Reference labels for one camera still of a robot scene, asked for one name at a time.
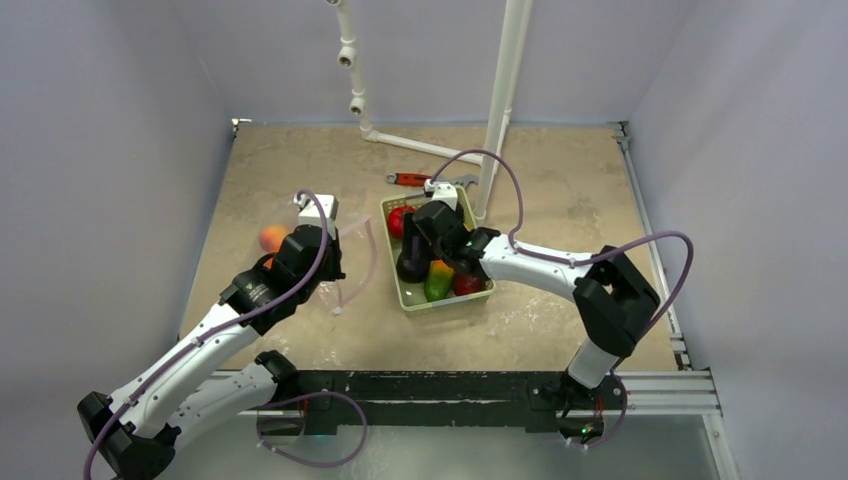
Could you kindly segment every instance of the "granite-pattern surface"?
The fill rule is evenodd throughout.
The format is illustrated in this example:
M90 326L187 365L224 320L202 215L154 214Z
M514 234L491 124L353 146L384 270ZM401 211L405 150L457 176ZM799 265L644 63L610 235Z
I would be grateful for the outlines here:
M453 148L479 146L485 130L474 127L391 128L387 133ZM633 194L612 132L607 129L510 129L504 157L524 191L527 218L518 238L569 251L597 251L642 235ZM353 127L246 126L235 140L230 164L183 323L191 330L240 267L269 214L299 188L332 193L342 212L380 218L380 200L410 192L387 184L390 172L432 173L443 159L360 139ZM451 176L478 173L457 162ZM476 198L476 188L469 196ZM487 226L509 230L516 220L509 177L498 174ZM407 318L398 304L393 267L380 221L374 222L377 274L368 289L330 313L333 292L322 289L295 316L231 358L241 369L264 350L277 349L304 369L549 370L568 364L585 333L574 305L546 292L500 282L483 306ZM351 282L364 275L367 242L342 244ZM647 249L631 258L649 279ZM623 370L676 370L668 331L658 325Z

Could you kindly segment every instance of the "white wall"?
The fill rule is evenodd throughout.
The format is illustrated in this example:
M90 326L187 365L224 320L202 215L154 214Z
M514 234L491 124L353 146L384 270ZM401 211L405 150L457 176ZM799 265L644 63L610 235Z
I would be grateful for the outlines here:
M651 221L695 242L677 309L743 478L848 469L846 86L844 0L702 0L633 117Z
M233 116L350 122L325 0L174 0ZM349 0L374 119L485 121L504 0ZM517 121L629 118L695 0L535 2Z
M167 0L0 7L4 478L79 478L77 401L176 338L232 125L175 19Z

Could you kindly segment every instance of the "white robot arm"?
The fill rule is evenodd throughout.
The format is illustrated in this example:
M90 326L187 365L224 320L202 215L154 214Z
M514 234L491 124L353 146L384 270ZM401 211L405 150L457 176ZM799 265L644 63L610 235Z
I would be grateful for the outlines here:
M279 251L236 275L219 302L185 338L126 385L109 395L91 392L79 402L77 411L89 440L96 442L101 436L97 448L121 478L154 478L192 439L280 393L281 380L294 367L276 352L257 357L257 363L235 375L232 382L198 387L224 361L294 314L320 282L344 278L335 227L338 202L331 195L315 198L325 212L327 233L323 257L311 277L306 278L320 252L322 220L318 206L304 196L298 201L298 226ZM272 305L289 291L288 298ZM263 307L267 309L263 313L239 320ZM110 421L111 426L102 432Z
M633 352L659 307L659 296L624 254L583 265L587 262L581 260L594 254L510 242L489 228L469 231L453 185L428 180L424 190L431 200L412 214L412 221L436 257L460 273L522 283L577 305L588 337L564 380L573 381L576 389L594 389Z

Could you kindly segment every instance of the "purple cable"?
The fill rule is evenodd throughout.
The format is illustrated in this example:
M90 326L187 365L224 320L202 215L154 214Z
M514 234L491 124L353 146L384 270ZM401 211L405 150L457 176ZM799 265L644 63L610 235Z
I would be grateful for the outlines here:
M689 269L692 267L692 260L694 259L694 256L695 256L695 245L692 243L692 239L690 239L685 233L678 232L676 230L654 233L654 234L648 235L646 237L642 237L638 240L634 240L630 243L622 245L622 246L615 248L613 250L610 250L608 252L605 252L605 253L602 253L602 254L599 254L599 255L594 255L591 258L588 258L586 260L577 260L577 261L573 261L573 260L570 260L570 259L567 259L567 258L557 257L557 256L554 256L554 255L546 255L544 253L534 252L532 250L527 250L525 248L522 248L522 247L516 245L516 243L515 243L515 234L524 225L524 198L521 194L521 185L519 185L519 183L518 183L518 178L516 178L515 172L513 172L512 168L509 166L509 164L506 163L506 161L504 161L504 159L501 158L498 154L492 153L492 152L490 152L488 150L484 150L482 148L469 148L468 150L463 150L461 152L458 152L456 155L449 158L444 164L442 164L442 166L439 167L436 170L436 172L433 174L433 178L439 178L439 175L441 175L442 171L448 165L455 162L456 160L458 160L463 155L468 155L468 154L471 154L471 153L479 153L479 154L482 154L482 155L492 157L493 159L497 160L497 162L500 163L501 166L504 167L504 170L506 170L506 172L509 174L509 177L512 179L512 184L515 186L515 195L518 197L518 223L515 225L515 227L512 230L509 231L509 233L507 234L507 238L509 239L510 246L512 246L512 248L515 249L516 252L523 253L523 254L525 254L529 257L538 258L538 259L541 259L541 260L547 260L547 261L550 261L550 262L562 263L562 264L567 265L570 268L574 268L574 267L585 267L587 265L592 265L594 263L603 262L604 260L608 260L612 257L617 256L617 255L621 255L622 253L630 250L631 248L635 248L635 247L644 245L648 242L653 242L653 241L659 240L661 238L677 237L677 238L680 238L681 240L683 240L683 242L686 244L686 261L683 264L683 270L680 272L680 277L677 279L677 283L674 285L674 288L671 289L671 293L669 293L666 301L657 310L657 312L654 314L653 318L651 318L651 321L648 322L647 327L645 327L645 330L639 336L637 341L640 340L642 337L644 337L645 334L648 333L648 331L651 328L653 328L654 325L656 325L656 323L662 318L662 316L665 315L665 313L671 307L671 303L674 301L675 298L677 298L677 294L680 293L680 289L683 288L683 283L686 281L686 277L689 276ZM621 364L621 362L623 362L623 361L624 361L624 358L618 359L616 364L613 365L613 368L610 369L610 375L612 375L618 381L618 383L621 385L621 391L624 392L624 408L622 408L621 415L618 417L618 420L616 420L615 424L613 425L613 427L611 429L612 431L607 433L606 435L604 435L603 438L600 441L595 442L593 444L593 446L597 446L597 445L605 442L606 440L608 440L612 436L612 434L614 434L618 430L619 425L621 425L621 423L624 421L624 412L627 410L627 390L624 388L624 383L621 381L621 378L619 378L618 375L616 375L615 372L614 372L614 369L616 367L618 367Z
M291 453L288 453L284 450L280 450L279 448L268 443L268 441L265 440L265 437L262 436L262 429L260 428L259 422L257 421L256 422L256 436L259 437L259 444L262 445L263 447L267 448L269 451L276 453L277 455L288 458L289 460L300 463L301 465L306 465L307 467L333 468L333 467L338 467L340 465L344 465L345 463L353 460L353 457L357 456L359 454L359 452L362 450L362 447L365 446L365 438L368 436L368 422L365 420L365 412L362 410L362 407L360 407L359 404L356 403L356 401L354 399L348 397L347 395L343 395L341 393L329 392L329 391L323 392L322 391L322 392L315 392L315 393L307 393L306 395L301 395L299 397L290 398L290 399L282 401L282 402L269 403L267 405L263 405L262 407L265 408L265 409L279 408L279 407L283 407L283 406L286 406L286 405L291 405L292 403L297 403L297 402L300 402L300 401L303 401L303 400L309 400L310 398L316 398L316 397L340 398L340 399L346 401L347 403L351 404L353 406L353 408L356 410L356 413L359 414L359 418L360 418L360 420L362 420L362 436L359 438L359 443L356 445L356 448L353 449L353 452L351 452L348 456L346 456L346 457L344 457L340 460L335 460L335 461L332 461L332 462L316 462L314 460L307 460L305 458L300 458L300 457L292 455Z
M238 317L236 317L236 318L234 318L234 319L232 319L228 322L224 322L221 325L218 325L217 327L210 328L205 333L198 335L197 338L199 340L199 344L195 345L193 343L190 343L190 344L186 345L181 350L179 350L177 353L175 353L171 358L169 358L165 363L163 363L161 366L159 366L159 368L157 368L153 372L153 374L151 374L147 378L147 380L142 382L141 385L139 385L138 388L135 389L135 391L133 391L133 393L129 395L129 400L131 402L135 402L136 400L138 400L138 397L142 396L144 394L145 390L153 382L155 382L159 377L161 377L162 374L167 372L172 366L174 366L174 364L179 362L184 356L186 356L186 354L188 352L190 352L191 350L193 350L194 348L196 348L198 346L203 345L203 343L209 337L215 335L216 333L218 333L222 330L226 330L227 328L230 328L233 325L237 325L241 322L244 322L245 320L250 320L251 318L253 318L257 315L261 315L261 314L267 312L268 310L271 310L272 308L277 307L282 302L285 302L286 300L291 298L291 296L294 295L298 290L303 288L303 286L306 285L306 282L308 282L312 278L312 276L315 275L315 272L318 271L318 267L321 265L321 259L324 258L324 252L327 249L327 234L328 234L327 216L324 213L324 209L321 207L321 202L318 201L318 197L316 197L314 193L312 193L310 190L307 190L307 189L303 189L303 190L300 190L300 191L297 192L297 198L298 199L300 199L300 197L302 197L303 195L306 195L307 197L309 197L309 199L312 200L315 203L315 206L318 208L318 215L319 215L319 217L321 217L321 231L323 233L323 235L321 235L321 243L318 246L318 255L315 257L315 261L312 262L312 266L309 267L309 270L306 272L306 275L304 275L303 278L300 279L300 281L297 282L297 284L295 286L293 286L289 291L280 295L276 299L268 302L267 304L255 309L255 310L251 310L251 311L245 313L244 315L240 315L240 316L238 316ZM94 462L94 457L97 455L97 451L100 449L100 445L103 443L103 440L106 438L106 434L109 432L109 430L112 428L112 426L115 425L115 422L117 422L118 419L120 419L121 416L124 415L127 412L127 410L129 410L129 408L130 408L129 404L127 404L127 403L124 403L123 405L118 407L118 410L115 413L112 414L112 416L109 418L109 420L106 422L106 424L103 425L103 428L100 429L100 433L98 433L97 437L94 439L94 441L91 442L91 448L88 451L88 455L86 455L86 457L85 457L85 465L83 466L83 471L82 471L82 477L83 477L84 480L91 480L91 464Z

